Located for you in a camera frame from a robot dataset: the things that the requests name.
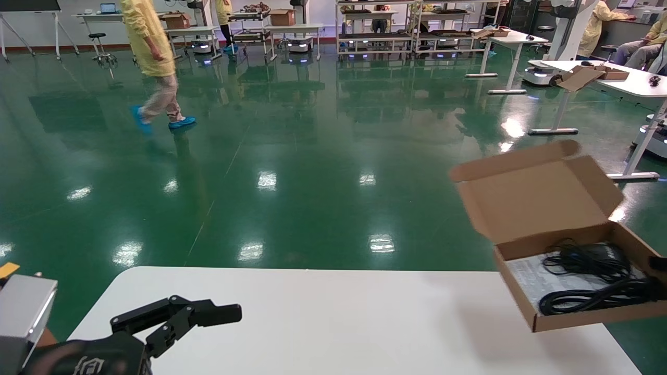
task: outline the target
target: seated person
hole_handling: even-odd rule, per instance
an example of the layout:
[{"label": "seated person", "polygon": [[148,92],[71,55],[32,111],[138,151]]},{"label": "seated person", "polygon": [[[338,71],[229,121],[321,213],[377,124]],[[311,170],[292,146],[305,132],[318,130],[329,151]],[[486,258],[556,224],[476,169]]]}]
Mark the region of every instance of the seated person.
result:
[{"label": "seated person", "polygon": [[[376,5],[375,6],[376,11],[390,11],[392,8],[389,5]],[[374,19],[373,22],[371,22],[371,30],[374,33],[386,33],[387,32],[387,26],[388,23],[386,19]]]},{"label": "seated person", "polygon": [[595,6],[595,9],[593,9],[593,14],[591,14],[586,30],[584,30],[584,36],[582,37],[582,42],[579,44],[579,50],[577,51],[577,60],[585,60],[590,57],[600,40],[600,34],[602,34],[602,22],[613,21],[615,19],[633,20],[637,19],[637,17],[625,13],[612,12],[609,10],[609,7],[604,0],[600,0]]},{"label": "seated person", "polygon": [[614,63],[625,65],[633,69],[640,69],[650,59],[655,59],[660,52],[663,42],[667,40],[667,11],[660,16],[642,40],[631,41],[618,46]]}]

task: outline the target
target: laptop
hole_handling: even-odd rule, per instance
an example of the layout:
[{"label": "laptop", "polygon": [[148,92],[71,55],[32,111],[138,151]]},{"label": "laptop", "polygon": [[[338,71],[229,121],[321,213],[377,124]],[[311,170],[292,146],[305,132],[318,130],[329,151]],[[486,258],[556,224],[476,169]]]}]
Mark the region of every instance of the laptop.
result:
[{"label": "laptop", "polygon": [[102,3],[99,5],[99,14],[116,14],[116,4]]}]

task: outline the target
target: table leg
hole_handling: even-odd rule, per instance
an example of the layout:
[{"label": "table leg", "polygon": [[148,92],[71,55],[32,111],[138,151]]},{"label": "table leg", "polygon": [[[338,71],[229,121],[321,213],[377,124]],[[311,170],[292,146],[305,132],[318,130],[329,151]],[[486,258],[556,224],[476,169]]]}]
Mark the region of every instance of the table leg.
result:
[{"label": "table leg", "polygon": [[319,52],[319,29],[317,29],[317,57],[315,59],[317,61],[319,61],[320,57],[321,57],[321,54]]},{"label": "table leg", "polygon": [[662,102],[660,109],[658,109],[658,111],[653,115],[651,123],[646,128],[646,133],[644,133],[644,140],[634,149],[634,153],[632,154],[632,157],[630,158],[628,165],[626,165],[623,173],[609,173],[607,174],[607,177],[612,179],[614,182],[641,182],[646,180],[656,181],[658,178],[660,178],[660,175],[656,172],[635,172],[634,170],[637,168],[637,164],[639,164],[640,159],[642,159],[642,155],[644,155],[644,151],[646,151],[648,144],[653,140],[653,133],[655,133],[656,129],[658,129],[658,122],[660,121],[659,117],[665,112],[666,109],[667,100]]},{"label": "table leg", "polygon": [[571,94],[572,91],[563,90],[563,98],[561,98],[560,104],[558,105],[558,112],[556,112],[554,126],[552,126],[551,129],[531,129],[528,131],[528,135],[558,135],[579,133],[579,129],[576,129],[575,127],[558,127],[560,125],[560,120],[563,118],[563,113],[565,113],[565,108],[568,106],[568,101],[570,100]]},{"label": "table leg", "polygon": [[514,54],[514,60],[512,61],[512,70],[510,71],[510,76],[507,80],[507,85],[505,85],[505,90],[489,90],[487,94],[489,95],[523,95],[526,93],[526,90],[524,89],[512,89],[512,83],[514,81],[514,74],[516,72],[516,68],[519,66],[519,56],[521,56],[521,49],[523,48],[524,44],[519,43],[518,48],[516,49],[516,53]]},{"label": "table leg", "polygon": [[484,54],[482,55],[482,67],[480,68],[479,73],[466,74],[466,78],[484,78],[484,77],[497,77],[497,73],[484,73],[486,70],[486,60],[489,57],[489,51],[491,51],[491,41],[486,41],[486,46],[484,47]]}]

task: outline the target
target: paper manual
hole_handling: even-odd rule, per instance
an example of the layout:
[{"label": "paper manual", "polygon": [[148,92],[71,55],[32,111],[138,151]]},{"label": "paper manual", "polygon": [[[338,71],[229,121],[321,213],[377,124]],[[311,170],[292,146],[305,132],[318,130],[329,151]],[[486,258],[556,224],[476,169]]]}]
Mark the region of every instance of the paper manual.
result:
[{"label": "paper manual", "polygon": [[[546,256],[558,255],[558,252],[530,256],[505,262],[516,281],[528,297],[531,305],[542,316],[539,303],[542,297],[551,292],[560,292],[570,289],[598,290],[609,286],[597,276],[584,274],[553,275],[542,265]],[[556,266],[553,270],[560,271],[562,268]],[[643,273],[632,266],[633,278],[643,278]]]}]

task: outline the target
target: white desk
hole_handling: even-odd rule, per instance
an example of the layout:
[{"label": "white desk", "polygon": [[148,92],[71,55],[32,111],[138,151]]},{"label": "white desk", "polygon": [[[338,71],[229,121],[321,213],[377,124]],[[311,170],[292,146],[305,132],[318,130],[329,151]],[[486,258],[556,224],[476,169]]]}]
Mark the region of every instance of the white desk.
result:
[{"label": "white desk", "polygon": [[198,35],[210,36],[211,42],[213,43],[213,56],[211,56],[211,60],[215,60],[222,56],[220,52],[218,52],[220,50],[220,44],[218,43],[217,35],[215,34],[215,30],[217,30],[217,28],[218,26],[191,26],[187,29],[165,29],[165,32],[169,35],[171,50],[173,51],[173,55],[176,59],[183,57],[183,55],[176,54],[176,47],[173,45],[173,38],[183,37],[185,48],[187,48],[187,40],[185,37],[196,37]]},{"label": "white desk", "polygon": [[243,320],[194,328],[154,374],[640,375],[602,324],[531,333],[495,272],[138,267],[69,339],[173,294],[241,304]]},{"label": "white desk", "polygon": [[[473,32],[479,31],[480,29],[472,29]],[[528,34],[520,33],[518,31],[511,30],[510,34],[506,37],[489,37],[487,41],[486,49],[484,51],[484,57],[482,58],[482,65],[485,64],[489,49],[491,48],[491,43],[497,43],[509,49],[515,49],[516,53],[514,54],[514,59],[512,60],[512,70],[510,70],[510,76],[507,79],[507,84],[505,85],[505,90],[489,90],[487,93],[489,95],[503,95],[503,94],[525,94],[526,90],[524,89],[512,89],[512,82],[514,80],[514,74],[516,73],[516,68],[519,65],[519,56],[521,56],[521,49],[526,43],[545,43],[548,42],[547,39],[536,37],[535,39],[528,40],[526,37]]]},{"label": "white desk", "polygon": [[271,43],[275,46],[275,37],[273,34],[275,33],[282,33],[282,34],[294,34],[295,36],[297,34],[303,34],[305,36],[308,33],[316,33],[317,34],[317,60],[319,61],[319,58],[321,57],[320,52],[319,52],[319,34],[320,34],[320,29],[324,30],[324,24],[323,23],[301,23],[297,25],[292,25],[292,26],[266,26],[265,27],[267,30],[271,31]]},{"label": "white desk", "polygon": [[[589,62],[593,65],[600,65],[603,63],[603,61],[598,61],[598,60],[592,60]],[[542,64],[560,71],[570,71],[575,66],[581,65],[581,61],[542,61]],[[598,79],[596,80],[596,83],[604,87],[607,87],[609,89],[620,91],[622,93],[627,93],[629,95],[636,97],[665,98],[662,105],[660,106],[660,109],[658,109],[658,111],[653,115],[654,119],[658,119],[660,115],[662,115],[665,112],[665,110],[667,110],[667,84],[661,83],[657,87],[650,87],[648,85],[649,78],[653,77],[656,74],[612,63],[605,63],[605,65],[622,71],[627,71],[628,73],[630,73],[630,75],[625,81],[605,81],[602,79]],[[561,99],[560,104],[558,106],[558,113],[556,114],[556,120],[554,121],[554,126],[552,129],[532,129],[529,132],[529,134],[531,133],[539,134],[540,131],[542,131],[542,133],[545,133],[546,131],[549,131],[550,133],[553,134],[558,133],[558,130],[562,129],[562,128],[559,129],[560,120],[562,119],[563,113],[565,112],[565,108],[570,98],[570,94],[571,93],[569,91],[565,90],[563,98]],[[644,154],[644,150],[646,150],[646,146],[648,146],[648,142],[653,138],[653,133],[655,133],[656,131],[657,123],[658,122],[656,121],[655,123],[651,123],[648,126],[648,129],[646,130],[646,135],[644,136],[644,141],[641,144],[637,145],[637,148],[634,150],[634,153],[630,158],[628,165],[626,165],[626,168],[623,171],[623,173],[610,173],[607,175],[610,179],[616,182],[633,182],[638,180],[646,181],[647,179],[652,179],[655,181],[658,180],[660,175],[658,175],[656,172],[634,171],[637,168],[637,164],[639,164],[642,155]],[[562,130],[576,131],[576,129],[562,129]]]}]

